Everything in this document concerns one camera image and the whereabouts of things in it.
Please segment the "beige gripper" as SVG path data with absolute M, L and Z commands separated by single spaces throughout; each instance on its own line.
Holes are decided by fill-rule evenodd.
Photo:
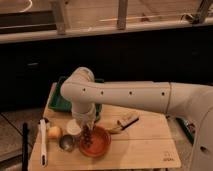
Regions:
M 76 123 L 80 128 L 87 126 L 89 129 L 92 129 L 96 119 L 96 108 L 92 107 L 86 113 L 72 112 L 73 118 L 76 120 Z

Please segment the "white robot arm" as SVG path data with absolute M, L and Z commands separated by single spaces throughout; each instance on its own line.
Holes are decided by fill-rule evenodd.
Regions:
M 213 171 L 213 86 L 128 81 L 97 83 L 93 72 L 77 68 L 60 93 L 71 103 L 73 118 L 92 128 L 95 105 L 108 104 L 184 118 L 195 125 L 189 171 Z

